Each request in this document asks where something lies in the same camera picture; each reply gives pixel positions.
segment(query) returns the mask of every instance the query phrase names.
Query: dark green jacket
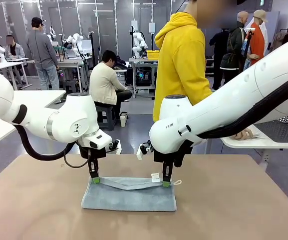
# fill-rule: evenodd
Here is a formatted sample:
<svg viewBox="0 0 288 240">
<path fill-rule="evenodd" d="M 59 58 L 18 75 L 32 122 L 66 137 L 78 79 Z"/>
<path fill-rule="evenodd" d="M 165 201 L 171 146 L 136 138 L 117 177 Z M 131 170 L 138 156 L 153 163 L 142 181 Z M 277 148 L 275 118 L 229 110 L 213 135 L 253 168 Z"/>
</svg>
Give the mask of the dark green jacket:
<svg viewBox="0 0 288 240">
<path fill-rule="evenodd" d="M 227 70 L 238 70 L 242 68 L 243 56 L 241 53 L 246 32 L 245 25 L 237 21 L 237 27 L 230 29 L 227 42 L 227 53 L 223 56 L 220 68 Z"/>
</svg>

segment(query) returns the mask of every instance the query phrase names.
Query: stool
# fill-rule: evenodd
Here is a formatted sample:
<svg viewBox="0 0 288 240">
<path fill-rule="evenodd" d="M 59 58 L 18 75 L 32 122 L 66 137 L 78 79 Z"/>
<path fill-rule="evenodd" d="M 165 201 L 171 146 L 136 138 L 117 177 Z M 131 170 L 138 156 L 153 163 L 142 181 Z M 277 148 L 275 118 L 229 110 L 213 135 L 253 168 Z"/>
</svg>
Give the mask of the stool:
<svg viewBox="0 0 288 240">
<path fill-rule="evenodd" d="M 109 131 L 114 130 L 116 124 L 115 112 L 112 106 L 96 106 L 97 111 L 97 122 L 100 128 L 107 129 Z"/>
<path fill-rule="evenodd" d="M 75 80 L 68 80 L 68 81 L 63 81 L 63 89 L 67 93 L 76 93 L 76 81 Z"/>
</svg>

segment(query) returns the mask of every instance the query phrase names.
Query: towel tag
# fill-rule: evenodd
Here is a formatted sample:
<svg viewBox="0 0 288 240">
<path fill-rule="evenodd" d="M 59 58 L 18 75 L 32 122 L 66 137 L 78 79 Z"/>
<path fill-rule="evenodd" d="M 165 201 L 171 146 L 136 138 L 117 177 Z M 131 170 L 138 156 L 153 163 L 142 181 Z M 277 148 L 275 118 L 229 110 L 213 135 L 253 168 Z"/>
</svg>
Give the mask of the towel tag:
<svg viewBox="0 0 288 240">
<path fill-rule="evenodd" d="M 159 173 L 152 173 L 152 182 L 153 183 L 159 183 L 160 182 Z"/>
</svg>

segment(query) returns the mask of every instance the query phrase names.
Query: cream sweater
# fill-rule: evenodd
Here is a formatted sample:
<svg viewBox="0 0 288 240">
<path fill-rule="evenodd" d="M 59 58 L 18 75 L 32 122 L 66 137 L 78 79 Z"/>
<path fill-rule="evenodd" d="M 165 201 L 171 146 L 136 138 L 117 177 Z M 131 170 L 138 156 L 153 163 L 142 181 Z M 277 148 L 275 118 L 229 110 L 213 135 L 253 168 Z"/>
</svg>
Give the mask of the cream sweater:
<svg viewBox="0 0 288 240">
<path fill-rule="evenodd" d="M 116 91 L 127 88 L 120 83 L 114 69 L 101 62 L 96 65 L 90 75 L 90 95 L 93 100 L 103 104 L 116 105 Z"/>
</svg>

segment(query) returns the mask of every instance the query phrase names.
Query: yellow hoodie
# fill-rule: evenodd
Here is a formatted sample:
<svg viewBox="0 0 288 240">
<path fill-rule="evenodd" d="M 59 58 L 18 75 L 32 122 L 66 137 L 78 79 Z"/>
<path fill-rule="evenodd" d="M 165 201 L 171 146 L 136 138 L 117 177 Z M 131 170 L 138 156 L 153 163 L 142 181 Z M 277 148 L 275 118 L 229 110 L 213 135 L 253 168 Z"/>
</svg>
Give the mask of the yellow hoodie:
<svg viewBox="0 0 288 240">
<path fill-rule="evenodd" d="M 167 95 L 185 95 L 195 105 L 211 94 L 205 78 L 205 36 L 186 12 L 173 14 L 155 37 L 159 47 L 153 120 Z"/>
</svg>

